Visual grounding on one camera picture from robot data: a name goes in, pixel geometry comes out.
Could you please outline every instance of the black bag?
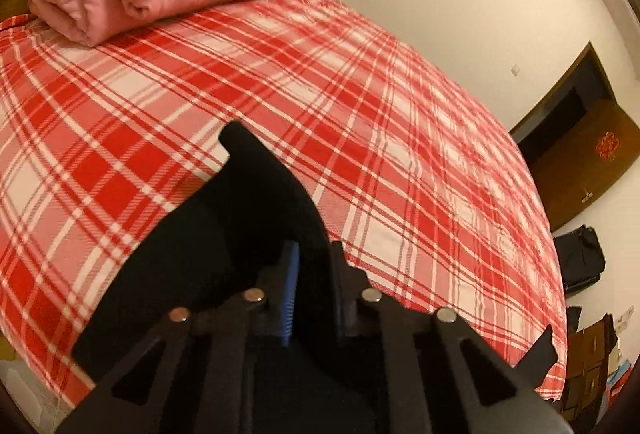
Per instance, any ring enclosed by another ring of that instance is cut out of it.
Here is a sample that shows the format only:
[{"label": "black bag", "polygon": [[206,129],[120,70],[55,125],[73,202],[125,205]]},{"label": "black bag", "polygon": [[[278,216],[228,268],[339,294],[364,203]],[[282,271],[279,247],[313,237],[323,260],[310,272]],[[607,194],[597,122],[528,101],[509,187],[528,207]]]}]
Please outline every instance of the black bag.
[{"label": "black bag", "polygon": [[605,260],[596,231],[581,226],[554,238],[564,293],[575,293],[600,280]]}]

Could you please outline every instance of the bed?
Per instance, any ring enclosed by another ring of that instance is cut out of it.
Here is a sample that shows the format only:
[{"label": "bed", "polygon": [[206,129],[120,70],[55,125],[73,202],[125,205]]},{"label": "bed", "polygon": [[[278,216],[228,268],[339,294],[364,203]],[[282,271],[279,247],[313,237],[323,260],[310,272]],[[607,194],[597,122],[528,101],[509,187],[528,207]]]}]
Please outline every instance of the bed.
[{"label": "bed", "polygon": [[405,306],[455,308],[509,363],[566,318],[548,221],[502,125],[337,0],[207,8],[90,49],[0,24],[0,327],[69,404],[72,347],[127,257],[226,160],[241,120],[296,175],[331,239]]}]

